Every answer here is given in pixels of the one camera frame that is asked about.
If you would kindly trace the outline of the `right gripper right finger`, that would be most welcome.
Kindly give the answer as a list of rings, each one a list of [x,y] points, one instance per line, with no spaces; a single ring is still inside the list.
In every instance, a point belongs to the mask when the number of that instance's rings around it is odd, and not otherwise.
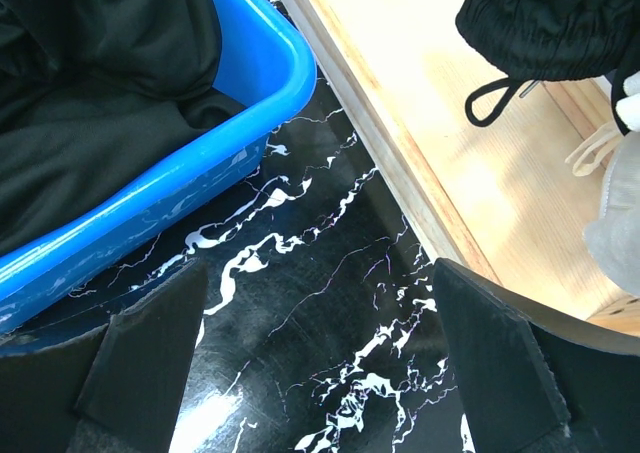
[[[636,452],[639,340],[453,260],[433,293],[478,452]]]

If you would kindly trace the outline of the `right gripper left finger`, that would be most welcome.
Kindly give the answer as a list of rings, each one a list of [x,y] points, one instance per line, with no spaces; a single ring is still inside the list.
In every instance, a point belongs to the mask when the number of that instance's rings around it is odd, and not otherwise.
[[[207,295],[199,260],[131,293],[1,338],[1,449],[64,452],[85,420],[168,451]]]

